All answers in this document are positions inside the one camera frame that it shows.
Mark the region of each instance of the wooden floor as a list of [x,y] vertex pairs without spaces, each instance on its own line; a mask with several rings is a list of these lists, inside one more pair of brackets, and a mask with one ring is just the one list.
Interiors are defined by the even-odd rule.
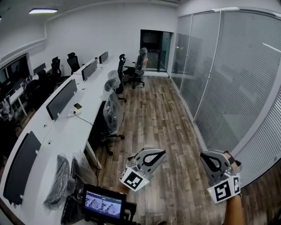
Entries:
[[[128,156],[143,147],[162,148],[167,155],[151,182],[129,194],[129,201],[137,203],[135,221],[142,225],[156,225],[161,220],[173,225],[221,225],[225,202],[214,204],[207,193],[201,149],[173,84],[163,77],[144,77],[144,82],[144,87],[124,87],[127,103],[123,103],[125,116],[119,133],[125,139],[111,140],[113,156],[105,149],[97,150],[103,166],[99,185],[113,189]],[[242,189],[242,203],[247,225],[268,224],[274,218],[281,209],[281,162]]]

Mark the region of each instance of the cable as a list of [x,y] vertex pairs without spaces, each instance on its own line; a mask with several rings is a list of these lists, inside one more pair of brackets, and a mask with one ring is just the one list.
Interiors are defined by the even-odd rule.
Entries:
[[[75,116],[77,116],[76,115],[76,112],[75,111],[73,111],[73,114],[75,115]],[[82,119],[82,118],[80,118],[79,116],[77,116],[79,119],[81,119],[81,120],[84,120],[84,119]],[[91,124],[90,122],[88,122],[87,120],[84,120],[85,122],[87,122],[87,123],[89,123],[89,124]],[[93,124],[91,124],[92,125],[92,127],[94,126]]]
[[99,169],[98,167],[97,167],[97,165],[96,165],[96,177],[97,177],[97,186],[98,186],[98,171],[100,171],[101,169]]

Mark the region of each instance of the black desk divider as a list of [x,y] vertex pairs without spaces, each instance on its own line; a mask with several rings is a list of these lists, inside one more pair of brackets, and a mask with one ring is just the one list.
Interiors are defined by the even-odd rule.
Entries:
[[104,54],[102,54],[101,56],[100,56],[100,64],[103,64],[104,63],[104,61],[105,60],[107,60],[107,58],[108,58],[108,51],[106,51]]
[[97,61],[93,61],[85,69],[82,70],[83,80],[86,81],[97,69]]
[[25,193],[25,186],[29,173],[39,151],[41,143],[31,131],[27,133],[14,156],[7,175],[3,196],[12,204],[20,205],[21,196]]
[[39,73],[41,70],[43,70],[43,69],[45,69],[45,68],[46,68],[46,64],[45,64],[45,63],[43,63],[42,65],[38,66],[37,68],[35,68],[35,69],[33,70],[34,75],[37,74],[37,73]]
[[56,120],[58,118],[58,113],[62,112],[69,100],[74,96],[74,92],[77,92],[77,86],[75,80],[72,79],[46,106],[52,120]]

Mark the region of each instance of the camera screen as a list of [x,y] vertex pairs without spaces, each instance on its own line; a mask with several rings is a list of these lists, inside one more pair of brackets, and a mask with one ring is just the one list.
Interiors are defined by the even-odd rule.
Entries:
[[120,219],[122,200],[86,192],[85,208],[105,216]]

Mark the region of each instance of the doorway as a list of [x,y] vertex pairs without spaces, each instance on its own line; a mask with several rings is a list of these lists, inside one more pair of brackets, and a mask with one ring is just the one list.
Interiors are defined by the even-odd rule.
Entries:
[[171,33],[156,30],[140,30],[140,48],[148,50],[146,70],[167,72],[171,45]]

